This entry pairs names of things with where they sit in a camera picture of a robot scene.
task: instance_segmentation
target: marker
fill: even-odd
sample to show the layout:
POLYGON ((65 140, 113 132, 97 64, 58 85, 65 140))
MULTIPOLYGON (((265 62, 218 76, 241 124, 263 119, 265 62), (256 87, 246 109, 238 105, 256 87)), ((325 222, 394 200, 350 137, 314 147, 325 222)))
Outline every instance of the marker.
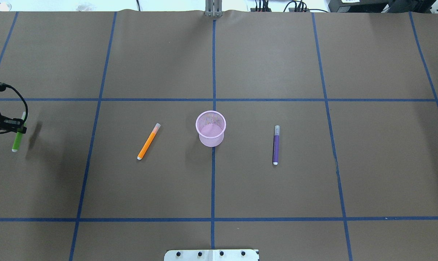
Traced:
MULTIPOLYGON (((25 111, 22 114, 22 119, 25 119, 25 111)), ((21 132, 16 133, 16 138, 14 140, 13 149, 12 149, 13 152, 17 152, 19 150, 20 141, 22 140, 22 135, 23 133, 21 132)))
POLYGON ((159 130, 159 127, 161 127, 161 124, 156 123, 156 125, 154 126, 153 131, 151 132, 150 136, 148 137, 148 139, 144 143, 144 145, 143 145, 140 153, 138 154, 138 157, 136 157, 136 159, 141 160, 143 158, 144 154, 146 153, 146 151, 148 150, 149 146, 151 145, 151 142, 153 141, 154 136, 156 136, 156 133, 159 130))
POLYGON ((274 129, 274 155, 272 156, 272 162, 274 165, 278 165, 278 142, 280 138, 280 126, 276 125, 274 129))

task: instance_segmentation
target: vertical blue line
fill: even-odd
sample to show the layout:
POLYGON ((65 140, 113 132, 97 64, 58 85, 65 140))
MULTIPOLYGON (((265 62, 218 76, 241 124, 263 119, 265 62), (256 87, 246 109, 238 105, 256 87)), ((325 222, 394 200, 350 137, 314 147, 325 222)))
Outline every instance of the vertical blue line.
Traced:
POLYGON ((337 177, 337 182, 338 182, 338 194, 340 195, 341 213, 343 215, 343 225, 345 226, 345 238, 346 238, 346 245, 347 245, 347 248, 348 248, 348 258, 349 258, 349 261, 353 261, 353 255, 352 255, 352 252, 351 252, 351 242, 350 242, 350 239, 349 239, 348 222, 346 220, 345 201, 343 199, 343 190, 342 190, 342 187, 341 187, 340 168, 338 167, 338 157, 337 157, 337 154, 336 154, 335 139, 333 138, 332 119, 330 117, 330 109, 328 107, 327 89, 325 88, 324 71, 322 69, 322 58, 320 57, 319 39, 317 37, 317 27, 316 27, 316 24, 315 24, 314 13, 311 13, 311 15, 312 15, 312 25, 313 25, 313 28, 314 28, 315 46, 316 46, 316 49, 317 49, 317 58, 319 60, 320 80, 322 81, 322 90, 324 92, 325 111, 327 113, 327 120, 328 120, 328 130, 330 132, 330 141, 332 142, 332 153, 333 153, 333 158, 335 159, 335 165, 336 165, 336 177, 337 177))
MULTIPOLYGON (((216 20, 212 20, 212 109, 216 110, 216 20)), ((211 171, 211 249, 215 248, 214 232, 216 218, 216 148, 212 148, 211 171)))
POLYGON ((0 65, 1 65, 1 61, 3 60, 3 56, 4 56, 4 52, 6 51, 6 47, 8 46, 9 39, 11 38, 11 35, 13 33, 14 25, 15 25, 15 22, 17 21, 17 16, 18 15, 19 15, 19 12, 16 12, 16 14, 14 16, 13 24, 11 25, 11 29, 9 30, 9 33, 8 33, 8 37, 6 37, 6 41, 4 43, 3 50, 1 50, 0 65))
POLYGON ((96 126, 98 125, 99 109, 101 107, 101 98, 103 97, 104 83, 106 81, 106 72, 107 72, 107 65, 109 63, 109 55, 111 54, 112 37, 114 35, 114 28, 116 26, 116 17, 117 17, 117 12, 114 12, 114 17, 112 19, 111 36, 109 37, 109 44, 108 44, 107 53, 106 53, 106 61, 104 64, 103 78, 101 79, 101 87, 99 89, 98 105, 96 106, 95 120, 93 122, 93 131, 91 132, 90 147, 88 149, 88 157, 86 159, 86 167, 85 167, 85 174, 83 176, 82 190, 80 193, 80 200, 78 202, 77 219, 75 221, 74 234, 72 237, 72 245, 71 245, 71 251, 70 251, 70 255, 69 255, 69 261, 73 260, 75 243, 77 241, 78 225, 79 225, 80 216, 82 213, 83 198, 85 196, 86 181, 88 179, 88 170, 90 170, 91 153, 93 151, 93 143, 95 140, 96 126))
POLYGON ((433 81, 431 80, 430 72, 428 71, 427 63, 425 62, 425 58, 423 57, 421 44, 419 43, 419 39, 417 37, 416 26, 414 25, 413 13, 411 13, 411 12, 409 12, 409 19, 411 20, 411 25, 413 27, 414 38, 416 40, 417 49, 419 51, 419 54, 421 55, 421 60, 423 63, 423 67, 425 68, 425 72, 427 74, 428 82, 429 82, 430 87, 431 87, 431 92, 433 92, 433 97, 435 98, 435 103, 437 104, 437 107, 438 107, 438 95, 437 95, 437 92, 435 91, 435 86, 433 85, 433 81))

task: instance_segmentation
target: blue grid line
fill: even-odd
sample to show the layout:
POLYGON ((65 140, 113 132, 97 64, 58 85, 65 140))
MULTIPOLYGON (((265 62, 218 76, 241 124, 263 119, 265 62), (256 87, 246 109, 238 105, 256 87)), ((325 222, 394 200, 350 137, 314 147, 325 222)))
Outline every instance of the blue grid line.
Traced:
POLYGON ((417 37, 416 26, 414 25, 414 19, 413 19, 413 13, 412 12, 409 12, 409 19, 411 20, 411 26, 413 27, 414 38, 416 40, 417 49, 419 51, 419 54, 421 55, 421 60, 422 60, 422 63, 423 63, 423 67, 425 68, 425 72, 427 74, 428 82, 430 84, 431 91, 433 92, 433 96, 435 97, 435 102, 437 103, 437 107, 438 107, 437 92, 435 91, 435 86, 433 85, 433 81, 431 80, 431 76, 430 76, 430 72, 428 71, 427 63, 425 62, 425 58, 423 57, 422 48, 421 48, 421 44, 419 43, 419 39, 417 37))
MULTIPOLYGON (((212 20, 212 110, 216 110, 216 20, 212 20)), ((216 148, 212 148, 211 163, 211 249, 215 246, 216 224, 216 148)))
POLYGON ((12 35, 12 33, 13 33, 14 25, 15 25, 15 22, 17 21, 17 16, 18 16, 18 15, 19 15, 19 12, 16 12, 16 14, 15 14, 15 16, 14 16, 13 23, 12 23, 11 28, 10 28, 10 30, 9 30, 8 36, 6 37, 6 41, 4 42, 3 50, 1 50, 1 54, 0 54, 0 65, 1 65, 1 61, 3 60, 3 56, 4 56, 4 53, 5 53, 5 51, 6 51, 6 47, 8 46, 9 39, 11 38, 11 35, 12 35))
MULTIPOLYGON (((99 98, 24 98, 26 101, 99 101, 99 98)), ((324 98, 101 98, 101 101, 166 101, 166 102, 325 102, 324 98)), ((20 98, 0 98, 0 101, 18 101, 20 98)), ((436 99, 345 99, 327 98, 329 102, 436 102, 436 99)))
POLYGON ((314 13, 311 13, 311 16, 312 16, 312 25, 314 28, 315 46, 317 49, 317 59, 319 61, 320 80, 322 82, 322 90, 324 92, 325 111, 327 113, 327 120, 328 120, 328 130, 330 132, 330 141, 332 142, 333 158, 335 159, 335 165, 336 165, 336 176, 337 176, 337 181, 338 181, 338 194, 340 195, 341 214, 343 215, 343 219, 344 219, 343 225, 345 226, 345 238, 346 238, 346 245, 347 245, 347 249, 348 249, 348 258, 349 258, 349 261, 353 261, 353 254, 351 252, 351 242, 349 239, 348 222, 346 221, 345 201, 343 200, 343 189, 341 187, 340 168, 338 166, 338 158, 337 158, 337 154, 336 154, 335 139, 333 138, 332 119, 330 118, 330 109, 328 107, 327 89, 325 87, 324 71, 322 69, 322 58, 320 57, 319 39, 317 37, 317 26, 315 23, 314 13))
POLYGON ((77 241, 78 225, 79 225, 79 220, 80 220, 80 216, 82 213, 83 198, 85 196, 86 181, 88 179, 88 170, 90 168, 90 160, 91 160, 91 153, 93 151, 93 143, 95 140, 96 126, 98 125, 99 109, 101 107, 101 99, 103 97, 104 83, 106 81, 106 72, 107 72, 107 66, 109 63, 109 55, 111 54, 112 37, 114 35, 114 28, 116 26, 116 17, 117 17, 117 12, 114 12, 114 17, 112 19, 111 36, 109 37, 109 44, 108 44, 107 53, 106 53, 106 61, 104 64, 103 78, 101 79, 101 88, 99 89, 98 105, 96 106, 95 121, 93 123, 93 131, 91 132, 90 147, 88 149, 88 157, 86 159, 86 167, 85 167, 85 174, 83 176, 82 190, 81 190, 81 194, 80 194, 80 200, 78 202, 77 220, 75 221, 74 233, 73 233, 73 237, 72 237, 71 251, 70 251, 70 255, 69 255, 69 261, 73 260, 73 254, 74 254, 74 250, 75 250, 75 242, 77 241))
MULTIPOLYGON (((77 218, 47 217, 0 217, 0 222, 75 222, 77 218)), ((402 220, 438 220, 438 216, 352 216, 352 217, 216 217, 215 222, 300 222, 300 221, 402 221, 402 220)), ((79 222, 210 222, 208 217, 175 217, 175 218, 80 218, 79 222)))

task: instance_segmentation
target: pink container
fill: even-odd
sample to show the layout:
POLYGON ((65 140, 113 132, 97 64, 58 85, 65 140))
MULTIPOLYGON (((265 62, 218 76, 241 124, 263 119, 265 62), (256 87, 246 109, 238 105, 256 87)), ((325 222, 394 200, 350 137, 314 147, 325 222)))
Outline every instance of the pink container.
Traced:
POLYGON ((226 126, 224 116, 217 111, 205 111, 196 119, 199 140, 207 147, 216 147, 224 140, 226 126))

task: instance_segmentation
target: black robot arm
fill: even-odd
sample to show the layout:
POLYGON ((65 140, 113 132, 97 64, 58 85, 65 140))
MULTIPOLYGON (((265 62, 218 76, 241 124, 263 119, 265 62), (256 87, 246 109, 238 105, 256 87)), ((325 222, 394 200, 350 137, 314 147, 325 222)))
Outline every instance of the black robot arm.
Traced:
POLYGON ((0 91, 5 91, 6 88, 12 89, 22 100, 22 102, 25 105, 25 118, 22 119, 11 119, 8 117, 5 117, 1 115, 0 113, 0 134, 8 133, 8 132, 20 132, 20 133, 26 133, 27 128, 24 127, 24 122, 27 120, 28 117, 28 106, 25 102, 25 99, 22 97, 22 95, 13 87, 8 84, 0 83, 0 91))

